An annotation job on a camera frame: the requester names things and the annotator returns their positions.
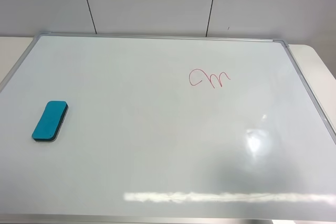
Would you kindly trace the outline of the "teal whiteboard eraser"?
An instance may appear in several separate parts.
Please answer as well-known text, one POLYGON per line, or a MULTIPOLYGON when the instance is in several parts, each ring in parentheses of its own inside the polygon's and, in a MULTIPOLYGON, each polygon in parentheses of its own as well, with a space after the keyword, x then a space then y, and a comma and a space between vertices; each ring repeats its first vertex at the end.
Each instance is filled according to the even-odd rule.
POLYGON ((37 123, 32 138, 36 142, 53 142, 68 111, 66 101, 49 101, 37 123))

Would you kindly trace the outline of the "white whiteboard with aluminium frame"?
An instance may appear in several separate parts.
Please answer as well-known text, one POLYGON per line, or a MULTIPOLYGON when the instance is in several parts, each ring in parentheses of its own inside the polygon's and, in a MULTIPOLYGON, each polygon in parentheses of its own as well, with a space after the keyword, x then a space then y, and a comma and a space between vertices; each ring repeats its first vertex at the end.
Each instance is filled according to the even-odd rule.
POLYGON ((1 222, 253 219, 335 221, 335 127, 283 41, 40 34, 2 81, 1 222))

